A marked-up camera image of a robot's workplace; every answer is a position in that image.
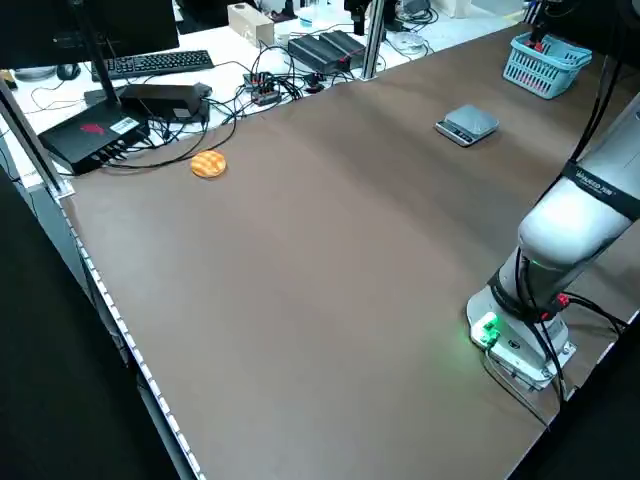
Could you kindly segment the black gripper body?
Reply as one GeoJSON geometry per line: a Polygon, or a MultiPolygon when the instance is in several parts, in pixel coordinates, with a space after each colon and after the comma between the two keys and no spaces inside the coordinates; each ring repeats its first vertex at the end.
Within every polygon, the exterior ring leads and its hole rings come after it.
{"type": "Polygon", "coordinates": [[[530,25],[533,36],[545,36],[549,31],[548,9],[552,1],[539,0],[530,2],[530,25]]]}

